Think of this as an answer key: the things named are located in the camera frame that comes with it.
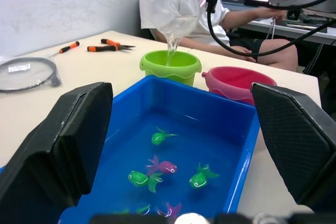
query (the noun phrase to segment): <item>hand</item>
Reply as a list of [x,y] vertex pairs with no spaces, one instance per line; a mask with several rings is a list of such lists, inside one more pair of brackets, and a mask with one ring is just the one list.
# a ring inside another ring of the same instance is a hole
[[[236,51],[239,51],[239,52],[245,52],[247,54],[251,53],[251,51],[248,50],[248,49],[246,49],[245,47],[232,46],[231,48],[235,49]],[[228,52],[227,56],[232,57],[232,58],[236,58],[236,59],[239,59],[239,60],[246,60],[246,61],[250,61],[250,62],[257,62],[253,57],[236,55],[236,54],[233,54],[231,52]]]
[[257,18],[275,18],[276,21],[281,21],[286,18],[286,11],[285,10],[275,10],[270,8],[256,8],[255,9]]

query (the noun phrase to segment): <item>green bucket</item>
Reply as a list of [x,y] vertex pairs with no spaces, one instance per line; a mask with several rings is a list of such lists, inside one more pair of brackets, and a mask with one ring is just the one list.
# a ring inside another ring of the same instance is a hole
[[172,57],[169,66],[167,63],[167,51],[153,51],[144,55],[140,61],[140,69],[146,76],[155,75],[168,78],[189,86],[194,84],[196,72],[202,71],[199,59],[186,52],[177,51]]

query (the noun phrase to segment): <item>white table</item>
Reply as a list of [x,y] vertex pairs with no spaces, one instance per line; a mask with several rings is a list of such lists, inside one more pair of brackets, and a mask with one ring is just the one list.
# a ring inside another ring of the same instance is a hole
[[[271,25],[271,19],[262,19],[262,20],[254,20],[248,24],[240,26],[240,28],[259,31],[261,33],[268,33],[269,27]],[[307,30],[287,27],[287,26],[275,26],[275,34],[279,36],[284,36],[288,38],[298,38],[304,34],[306,34]],[[316,42],[320,44],[330,45],[336,40],[336,28],[328,27],[327,33],[315,33],[312,36],[305,39],[306,41]]]
[[[99,45],[101,38],[110,38],[136,48],[130,52],[87,52],[86,47]],[[61,45],[30,55],[42,56],[57,52]],[[80,46],[55,57],[63,85],[58,88],[41,88],[20,94],[0,96],[0,166],[5,165],[26,135],[49,113],[58,98],[76,87],[105,81],[113,85],[114,95],[119,94],[144,77],[139,69],[141,57],[148,51],[166,49],[166,44],[132,37],[113,31],[80,40]],[[256,63],[209,54],[188,48],[179,48],[197,56],[203,71],[217,66],[237,66],[254,69],[273,78],[279,86],[310,96],[320,105],[317,78],[299,73],[262,66]],[[200,74],[194,86],[207,90]],[[309,211],[297,206],[288,193],[260,134],[253,154],[249,173],[238,211],[253,216],[261,211],[274,215],[288,215],[293,211]]]

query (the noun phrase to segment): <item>white t-shirt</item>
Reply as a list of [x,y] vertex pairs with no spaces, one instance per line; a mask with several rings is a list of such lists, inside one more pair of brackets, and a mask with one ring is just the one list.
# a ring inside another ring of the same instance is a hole
[[[155,29],[151,19],[152,1],[153,0],[140,0],[140,17],[142,29]],[[200,19],[195,30],[186,37],[206,44],[217,45],[217,42],[211,37],[209,27],[207,25],[205,0],[198,0],[198,2],[201,7]],[[223,28],[219,25],[228,12],[229,10],[223,7],[221,0],[218,0],[216,5],[216,12],[212,14],[211,20],[216,36],[229,46],[229,38],[226,36]]]

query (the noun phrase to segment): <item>blue plastic tray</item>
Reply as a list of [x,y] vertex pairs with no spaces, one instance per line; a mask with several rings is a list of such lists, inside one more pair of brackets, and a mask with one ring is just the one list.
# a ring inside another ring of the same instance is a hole
[[[168,137],[153,145],[159,127]],[[148,76],[116,96],[96,178],[89,195],[61,215],[61,223],[85,223],[95,214],[111,214],[151,204],[150,213],[182,204],[181,214],[197,212],[213,217],[235,212],[259,132],[253,106],[227,100],[196,88]],[[148,159],[174,163],[178,171],[162,175],[151,193],[135,187],[128,174],[146,174]],[[189,179],[198,164],[209,164],[218,178],[193,189]]]

